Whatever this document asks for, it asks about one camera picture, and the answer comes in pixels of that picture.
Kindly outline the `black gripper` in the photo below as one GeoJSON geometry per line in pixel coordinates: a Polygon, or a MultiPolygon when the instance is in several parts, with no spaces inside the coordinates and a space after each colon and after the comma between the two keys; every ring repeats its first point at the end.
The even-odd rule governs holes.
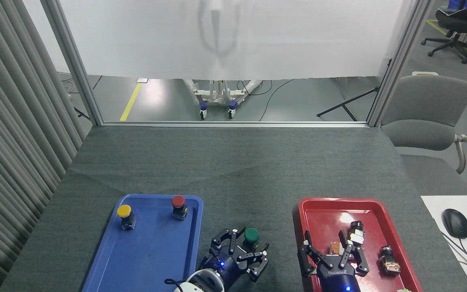
{"type": "Polygon", "coordinates": [[[257,282],[264,272],[267,264],[267,249],[270,244],[267,242],[261,251],[248,253],[247,251],[236,248],[236,240],[243,235],[246,227],[237,229],[223,229],[211,240],[211,248],[206,257],[202,260],[199,268],[210,269],[218,273],[222,279],[225,290],[246,274],[252,282],[257,282]],[[228,248],[222,249],[225,240],[229,240],[228,248]]]}
{"type": "Polygon", "coordinates": [[[338,236],[343,247],[342,259],[338,266],[334,264],[330,269],[326,255],[313,246],[310,231],[306,230],[302,247],[297,250],[302,277],[317,274],[323,292],[359,292],[361,289],[356,274],[365,277],[370,270],[361,247],[364,235],[365,231],[355,230],[349,232],[348,238],[343,230],[339,231],[338,236]],[[356,261],[356,269],[347,264],[350,255],[356,261]]]}

